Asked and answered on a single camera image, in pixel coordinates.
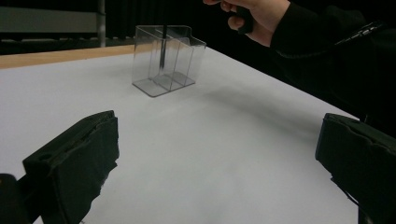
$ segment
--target white tabletop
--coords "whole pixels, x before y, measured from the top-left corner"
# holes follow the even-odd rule
[[[315,160],[325,113],[348,114],[213,49],[196,84],[149,98],[132,85],[132,59],[0,70],[0,173],[21,178],[24,158],[114,110],[118,167],[86,224],[358,222]]]

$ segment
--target acrylic divider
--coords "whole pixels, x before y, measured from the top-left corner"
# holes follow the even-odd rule
[[[194,84],[206,47],[188,26],[163,28],[136,26],[133,84],[150,97]]]

